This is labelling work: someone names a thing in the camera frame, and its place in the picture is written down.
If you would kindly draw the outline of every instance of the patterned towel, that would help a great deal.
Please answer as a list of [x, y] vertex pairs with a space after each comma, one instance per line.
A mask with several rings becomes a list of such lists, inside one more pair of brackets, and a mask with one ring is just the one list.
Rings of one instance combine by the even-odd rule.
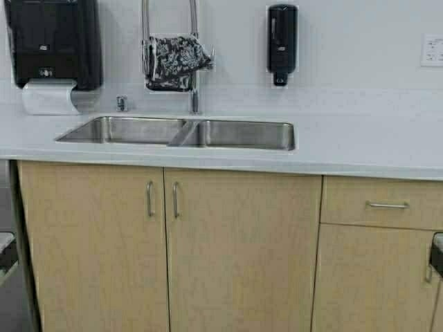
[[147, 87], [154, 91], [186, 92], [191, 75], [211, 67], [211, 58], [194, 36], [151, 37], [150, 74]]

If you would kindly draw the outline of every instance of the sink basin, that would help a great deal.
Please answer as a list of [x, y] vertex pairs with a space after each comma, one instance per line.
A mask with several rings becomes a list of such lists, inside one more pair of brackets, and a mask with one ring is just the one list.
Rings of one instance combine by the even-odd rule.
[[204, 120], [187, 124], [186, 127], [189, 127], [189, 134], [181, 142], [176, 142], [177, 145], [287, 151], [295, 149], [293, 126], [287, 123]]
[[184, 120], [102, 117], [59, 138], [58, 142], [167, 145]]
[[92, 120], [57, 141], [284, 151], [296, 147], [294, 127], [287, 123], [117, 117]]

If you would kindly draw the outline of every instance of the paper towel roll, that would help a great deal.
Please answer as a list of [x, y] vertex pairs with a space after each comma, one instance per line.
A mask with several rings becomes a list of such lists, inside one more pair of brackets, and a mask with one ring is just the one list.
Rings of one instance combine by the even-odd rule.
[[23, 103], [31, 115], [74, 116], [80, 114], [72, 103], [73, 80], [31, 80], [23, 89]]

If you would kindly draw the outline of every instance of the stainless steel sink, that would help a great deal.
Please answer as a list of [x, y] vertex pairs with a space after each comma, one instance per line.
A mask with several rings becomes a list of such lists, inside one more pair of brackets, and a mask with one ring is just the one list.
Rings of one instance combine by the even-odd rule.
[[294, 150], [291, 124], [204, 120], [187, 124], [184, 137], [171, 145], [185, 147], [225, 147], [241, 149]]
[[184, 120], [102, 117], [67, 133], [58, 142], [167, 145]]
[[57, 141], [286, 151], [296, 147], [294, 127], [287, 123], [115, 117], [92, 120]]

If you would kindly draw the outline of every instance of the electrical outlet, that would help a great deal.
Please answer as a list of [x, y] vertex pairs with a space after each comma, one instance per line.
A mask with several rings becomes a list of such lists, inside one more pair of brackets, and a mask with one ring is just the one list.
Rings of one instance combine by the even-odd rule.
[[443, 35], [425, 35], [422, 66], [443, 67]]

